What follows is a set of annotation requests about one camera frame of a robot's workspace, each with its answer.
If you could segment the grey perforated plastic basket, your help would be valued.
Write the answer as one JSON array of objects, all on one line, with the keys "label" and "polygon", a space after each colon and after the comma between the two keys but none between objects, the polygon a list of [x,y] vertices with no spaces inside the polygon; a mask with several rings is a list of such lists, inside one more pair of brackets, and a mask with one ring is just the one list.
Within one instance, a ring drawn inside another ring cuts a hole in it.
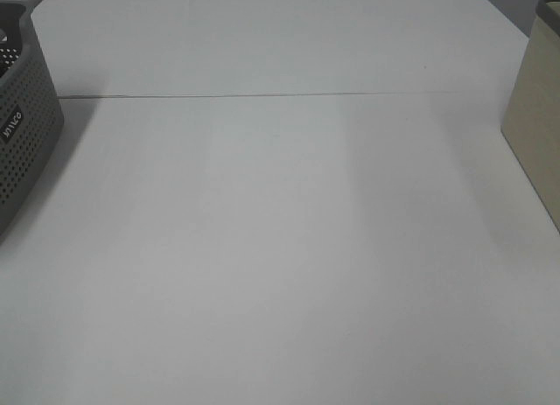
[{"label": "grey perforated plastic basket", "polygon": [[23,2],[1,2],[1,232],[45,169],[64,125],[52,76]]}]

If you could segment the beige fabric storage bin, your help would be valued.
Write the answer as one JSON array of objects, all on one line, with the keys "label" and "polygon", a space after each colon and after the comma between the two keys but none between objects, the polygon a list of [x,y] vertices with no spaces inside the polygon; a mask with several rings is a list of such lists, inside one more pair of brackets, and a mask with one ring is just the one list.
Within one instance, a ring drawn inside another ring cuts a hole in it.
[{"label": "beige fabric storage bin", "polygon": [[558,227],[559,0],[537,2],[500,130]]}]

